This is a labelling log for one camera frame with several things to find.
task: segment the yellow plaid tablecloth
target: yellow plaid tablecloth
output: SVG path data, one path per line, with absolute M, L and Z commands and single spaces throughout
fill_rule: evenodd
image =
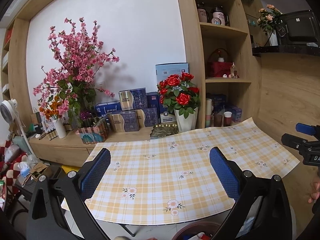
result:
M 87 161 L 107 148 L 111 164 L 85 203 L 98 220 L 130 225 L 181 223 L 226 211 L 234 200 L 210 164 L 215 146 L 257 177 L 284 177 L 299 163 L 251 118 L 161 139 L 98 143 Z M 65 201 L 62 207 L 68 209 Z

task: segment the basket handle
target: basket handle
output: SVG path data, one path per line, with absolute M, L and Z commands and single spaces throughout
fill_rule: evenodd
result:
M 225 52 L 227 53 L 228 60 L 230 59 L 230 54 L 229 54 L 224 48 L 218 48 L 218 49 L 214 50 L 214 51 L 210 54 L 210 56 L 209 56 L 209 58 L 208 58 L 208 62 L 211 60 L 211 57 L 213 56 L 213 54 L 217 53 L 219 50 L 225 51 Z

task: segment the electric fan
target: electric fan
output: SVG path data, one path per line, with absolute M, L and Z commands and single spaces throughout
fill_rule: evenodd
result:
M 3 117 L 3 119 L 8 123 L 8 124 L 11 124 L 14 120 L 17 121 L 18 125 L 19 125 L 19 128 L 21 130 L 21 133 L 24 137 L 24 140 L 26 141 L 28 147 L 29 147 L 29 150 L 30 152 L 34 155 L 35 153 L 33 152 L 31 146 L 30 146 L 30 143 L 27 139 L 27 136 L 23 130 L 23 127 L 21 125 L 21 121 L 20 121 L 20 118 L 19 118 L 19 112 L 17 110 L 17 106 L 18 106 L 18 102 L 17 100 L 15 99 L 11 99 L 11 100 L 4 100 L 1 105 L 0 105 L 0 112 L 1 112 L 1 115 Z

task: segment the metal bolt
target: metal bolt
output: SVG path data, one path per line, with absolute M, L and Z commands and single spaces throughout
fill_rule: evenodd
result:
M 275 175 L 273 178 L 275 179 L 275 181 L 281 181 L 281 177 L 279 175 Z
M 247 178 L 250 178 L 252 176 L 252 172 L 251 171 L 244 171 L 243 175 Z
M 69 177 L 69 178 L 73 178 L 75 175 L 76 175 L 76 172 L 75 172 L 75 171 L 70 171 L 70 172 L 68 173 L 68 177 Z
M 44 180 L 45 180 L 45 176 L 44 175 L 40 176 L 39 181 L 44 181 Z

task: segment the white vase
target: white vase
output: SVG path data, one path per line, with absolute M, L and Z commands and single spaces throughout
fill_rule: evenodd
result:
M 276 34 L 276 30 L 273 30 L 271 37 L 269 39 L 270 45 L 271 46 L 277 46 L 278 45 L 278 38 Z
M 179 115 L 179 110 L 174 110 L 174 114 L 177 119 L 179 132 L 186 132 L 186 131 L 194 130 L 196 128 L 198 107 L 195 109 L 193 114 L 189 113 L 189 116 L 187 119 L 184 118 L 184 115 Z
M 66 129 L 64 128 L 64 126 L 62 124 L 61 118 L 58 118 L 57 120 L 53 120 L 53 124 L 54 124 L 54 127 L 57 131 L 59 138 L 60 139 L 65 138 L 67 136 L 67 133 L 66 133 Z

